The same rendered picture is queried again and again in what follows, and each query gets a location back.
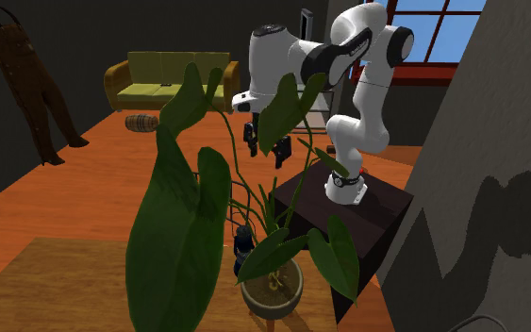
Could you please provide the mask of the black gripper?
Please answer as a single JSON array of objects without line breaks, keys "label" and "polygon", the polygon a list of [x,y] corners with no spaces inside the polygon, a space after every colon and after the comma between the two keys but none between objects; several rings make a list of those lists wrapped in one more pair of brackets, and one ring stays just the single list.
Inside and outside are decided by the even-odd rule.
[{"label": "black gripper", "polygon": [[[257,155],[259,115],[258,112],[252,112],[252,121],[245,123],[243,127],[243,141],[247,143],[251,158]],[[275,156],[275,168],[280,169],[283,162],[291,156],[291,137],[284,136],[278,140],[274,145],[273,152]]]}]

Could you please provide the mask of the grey metal side table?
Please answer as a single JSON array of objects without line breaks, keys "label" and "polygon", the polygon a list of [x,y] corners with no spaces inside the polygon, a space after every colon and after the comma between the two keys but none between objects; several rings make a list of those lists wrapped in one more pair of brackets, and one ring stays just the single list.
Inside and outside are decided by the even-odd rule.
[{"label": "grey metal side table", "polygon": [[306,119],[313,133],[326,133],[326,123],[331,117],[333,91],[322,91],[318,94]]}]

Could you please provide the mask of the dark blue lantern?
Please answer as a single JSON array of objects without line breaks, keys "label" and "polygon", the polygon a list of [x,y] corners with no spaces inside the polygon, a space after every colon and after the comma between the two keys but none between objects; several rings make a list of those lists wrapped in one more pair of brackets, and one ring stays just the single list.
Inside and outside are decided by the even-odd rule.
[{"label": "dark blue lantern", "polygon": [[235,275],[239,274],[242,264],[254,248],[251,227],[248,225],[240,225],[236,230],[233,243],[233,253],[235,255],[233,272]]}]

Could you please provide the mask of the small wooden barrel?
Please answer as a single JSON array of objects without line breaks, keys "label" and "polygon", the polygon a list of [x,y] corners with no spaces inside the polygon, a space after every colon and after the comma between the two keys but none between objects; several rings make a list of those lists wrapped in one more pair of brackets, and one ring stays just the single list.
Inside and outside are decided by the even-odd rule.
[{"label": "small wooden barrel", "polygon": [[150,133],[154,132],[158,125],[158,117],[150,114],[131,114],[124,119],[125,127],[132,132]]}]

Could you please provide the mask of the grey upright panel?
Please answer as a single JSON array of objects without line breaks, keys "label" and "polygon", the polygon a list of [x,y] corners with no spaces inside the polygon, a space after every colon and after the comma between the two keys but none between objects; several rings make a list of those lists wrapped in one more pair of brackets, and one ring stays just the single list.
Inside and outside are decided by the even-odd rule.
[{"label": "grey upright panel", "polygon": [[313,31],[313,13],[307,9],[302,8],[300,12],[300,39],[310,41],[312,39]]}]

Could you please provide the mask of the olive green sofa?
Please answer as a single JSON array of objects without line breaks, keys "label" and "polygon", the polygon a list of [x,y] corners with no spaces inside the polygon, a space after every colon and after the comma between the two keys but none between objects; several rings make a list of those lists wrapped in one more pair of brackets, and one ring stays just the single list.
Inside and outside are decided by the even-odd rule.
[{"label": "olive green sofa", "polygon": [[224,71],[214,94],[217,109],[231,113],[232,97],[240,92],[239,63],[226,52],[132,51],[127,60],[108,68],[104,87],[114,110],[160,110],[179,91],[185,68],[195,63],[202,86],[214,68]]}]

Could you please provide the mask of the dark robot stand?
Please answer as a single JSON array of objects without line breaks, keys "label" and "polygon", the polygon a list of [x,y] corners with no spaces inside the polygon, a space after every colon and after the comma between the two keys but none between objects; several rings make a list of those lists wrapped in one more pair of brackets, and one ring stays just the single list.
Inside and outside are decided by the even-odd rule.
[{"label": "dark robot stand", "polygon": [[338,216],[348,228],[359,261],[358,291],[363,291],[383,262],[413,196],[370,174],[363,174],[367,190],[358,205],[339,205],[325,195],[331,170],[316,162],[307,175],[295,175],[274,190],[274,214],[280,215],[291,204],[298,186],[300,195],[290,221],[288,238],[305,235],[317,228],[327,236],[327,219]]}]

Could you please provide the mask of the large green potted plant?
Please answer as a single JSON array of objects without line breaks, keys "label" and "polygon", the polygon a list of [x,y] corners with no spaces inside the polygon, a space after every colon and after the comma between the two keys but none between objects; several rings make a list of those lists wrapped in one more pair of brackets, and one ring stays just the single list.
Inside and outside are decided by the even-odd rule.
[{"label": "large green potted plant", "polygon": [[188,64],[179,92],[159,114],[158,155],[125,251],[125,286],[135,332],[195,332],[221,270],[230,208],[244,219],[256,217],[266,233],[242,264],[239,284],[263,276],[273,288],[280,287],[278,270],[308,249],[325,281],[348,299],[357,298],[357,251],[339,217],[329,218],[326,237],[312,229],[290,240],[293,208],[276,216],[272,192],[254,191],[255,207],[232,197],[232,180],[240,173],[236,161],[225,160],[210,147],[201,148],[195,167],[186,161],[177,136],[212,108],[222,77],[221,69],[213,69],[203,87],[197,66]]}]

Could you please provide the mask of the red framed window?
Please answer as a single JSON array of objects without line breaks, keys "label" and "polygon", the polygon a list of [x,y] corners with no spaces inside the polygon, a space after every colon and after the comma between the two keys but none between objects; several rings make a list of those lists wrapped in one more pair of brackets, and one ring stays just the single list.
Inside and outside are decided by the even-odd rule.
[{"label": "red framed window", "polygon": [[361,0],[385,7],[391,25],[414,32],[409,57],[393,74],[394,86],[450,84],[487,0]]}]

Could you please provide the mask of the brown hanging overalls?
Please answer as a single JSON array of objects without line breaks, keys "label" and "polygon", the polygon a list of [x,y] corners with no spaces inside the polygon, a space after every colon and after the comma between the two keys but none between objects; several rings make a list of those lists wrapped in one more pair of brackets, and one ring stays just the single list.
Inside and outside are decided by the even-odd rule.
[{"label": "brown hanging overalls", "polygon": [[0,23],[0,69],[18,107],[22,110],[41,157],[41,163],[64,162],[52,142],[48,117],[52,116],[68,145],[89,142],[76,131],[66,101],[53,77],[38,57],[25,29],[15,15],[8,25]]}]

